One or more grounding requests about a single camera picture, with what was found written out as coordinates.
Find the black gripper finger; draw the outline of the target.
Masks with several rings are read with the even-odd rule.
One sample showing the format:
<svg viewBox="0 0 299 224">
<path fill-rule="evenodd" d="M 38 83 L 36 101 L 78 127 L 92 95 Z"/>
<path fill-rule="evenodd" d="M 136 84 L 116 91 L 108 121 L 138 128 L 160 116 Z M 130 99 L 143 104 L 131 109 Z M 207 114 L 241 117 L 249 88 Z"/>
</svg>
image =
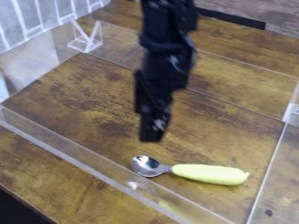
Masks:
<svg viewBox="0 0 299 224">
<path fill-rule="evenodd" d="M 163 111 L 142 108 L 139 140 L 142 142 L 160 142 L 171 121 L 171 110 Z"/>
</svg>

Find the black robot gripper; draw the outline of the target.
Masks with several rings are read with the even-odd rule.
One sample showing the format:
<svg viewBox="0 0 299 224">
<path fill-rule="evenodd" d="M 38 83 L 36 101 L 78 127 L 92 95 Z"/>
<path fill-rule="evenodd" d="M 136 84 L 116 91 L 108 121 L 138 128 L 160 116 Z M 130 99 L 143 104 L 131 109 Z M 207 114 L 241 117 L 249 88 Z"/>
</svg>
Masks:
<svg viewBox="0 0 299 224">
<path fill-rule="evenodd" d="M 186 88 L 197 52 L 189 33 L 198 29 L 194 0 L 142 0 L 139 44 L 144 59 L 139 70 L 148 104 L 166 111 L 173 93 Z"/>
</svg>

